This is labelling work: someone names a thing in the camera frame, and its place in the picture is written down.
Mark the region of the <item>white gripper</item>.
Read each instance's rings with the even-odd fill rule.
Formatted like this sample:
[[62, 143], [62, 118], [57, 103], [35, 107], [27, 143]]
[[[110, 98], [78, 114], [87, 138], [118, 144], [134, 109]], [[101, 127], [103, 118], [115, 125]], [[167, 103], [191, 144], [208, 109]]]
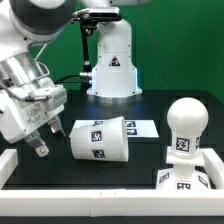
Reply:
[[67, 93], [62, 85], [46, 87], [28, 92], [15, 88], [20, 96], [31, 96], [36, 102], [22, 102], [10, 97], [5, 90], [0, 91], [0, 133], [9, 143], [24, 138], [39, 157], [47, 156], [49, 149], [36, 131], [48, 122], [55, 137], [64, 138], [65, 132], [58, 116], [64, 110]]

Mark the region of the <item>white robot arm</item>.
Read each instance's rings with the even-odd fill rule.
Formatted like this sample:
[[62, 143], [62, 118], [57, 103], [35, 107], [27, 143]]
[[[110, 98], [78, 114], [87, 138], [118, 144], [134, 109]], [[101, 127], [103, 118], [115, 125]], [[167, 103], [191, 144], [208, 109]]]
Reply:
[[131, 28], [121, 5], [136, 0], [0, 0], [0, 134], [13, 144], [25, 140], [41, 157], [49, 153], [38, 129], [62, 132], [59, 114], [67, 92], [56, 85], [30, 54], [54, 41], [69, 22], [79, 22], [84, 37], [99, 31], [98, 64], [84, 60], [91, 76], [89, 95], [128, 99], [141, 90], [131, 62]]

